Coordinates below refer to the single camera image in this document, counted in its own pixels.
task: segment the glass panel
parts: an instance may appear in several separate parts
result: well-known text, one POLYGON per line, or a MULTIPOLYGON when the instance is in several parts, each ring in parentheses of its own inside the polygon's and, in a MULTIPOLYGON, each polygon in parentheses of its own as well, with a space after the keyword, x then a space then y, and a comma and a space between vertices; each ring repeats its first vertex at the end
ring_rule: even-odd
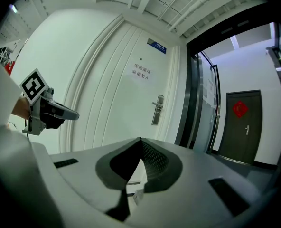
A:
POLYGON ((206 152, 211 138, 215 109, 216 109, 216 82, 214 70, 205 57, 199 57, 199 66, 203 72, 203 99, 197 137, 193 146, 194 151, 206 152))

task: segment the human hand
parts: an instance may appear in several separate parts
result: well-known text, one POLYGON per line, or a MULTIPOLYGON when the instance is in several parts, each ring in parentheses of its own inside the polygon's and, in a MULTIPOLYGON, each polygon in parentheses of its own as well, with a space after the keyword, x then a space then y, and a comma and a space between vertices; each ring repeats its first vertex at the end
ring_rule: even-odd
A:
POLYGON ((18 101, 16 102, 14 109, 12 111, 13 115, 20 116, 23 119, 28 120, 31 116, 30 113, 30 103, 26 99, 26 97, 21 96, 19 97, 18 101))

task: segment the gray floor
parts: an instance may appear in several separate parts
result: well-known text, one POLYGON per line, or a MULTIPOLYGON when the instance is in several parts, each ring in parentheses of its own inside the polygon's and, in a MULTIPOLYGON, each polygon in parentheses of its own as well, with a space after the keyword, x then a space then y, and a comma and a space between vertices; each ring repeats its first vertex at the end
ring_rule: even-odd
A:
POLYGON ((235 172, 244 176, 248 181, 252 182, 261 193, 266 192, 272 180, 272 176, 275 173, 275 170, 268 170, 259 168, 256 166, 248 166, 239 164, 233 161, 226 160, 218 155, 211 154, 214 158, 216 158, 221 163, 225 164, 235 172))

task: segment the dark door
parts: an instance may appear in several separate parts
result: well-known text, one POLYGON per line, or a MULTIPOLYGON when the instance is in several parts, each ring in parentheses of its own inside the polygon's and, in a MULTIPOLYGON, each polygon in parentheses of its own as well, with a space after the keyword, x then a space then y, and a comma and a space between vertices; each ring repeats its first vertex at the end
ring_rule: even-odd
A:
POLYGON ((261 92, 227 93, 225 128, 219 155, 252 164, 262 129, 261 92))

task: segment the red object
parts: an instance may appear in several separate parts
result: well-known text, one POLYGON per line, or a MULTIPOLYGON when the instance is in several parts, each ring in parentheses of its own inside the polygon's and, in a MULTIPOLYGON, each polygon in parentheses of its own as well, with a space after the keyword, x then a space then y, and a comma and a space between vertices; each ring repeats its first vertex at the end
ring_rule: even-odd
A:
POLYGON ((242 101, 238 101, 233 106, 232 110, 240 118, 248 111, 248 108, 245 106, 245 104, 242 101))
POLYGON ((8 63, 4 66, 4 69, 7 71, 7 73, 8 73, 9 75, 11 75, 14 65, 15 65, 15 61, 12 61, 12 62, 8 62, 8 63))

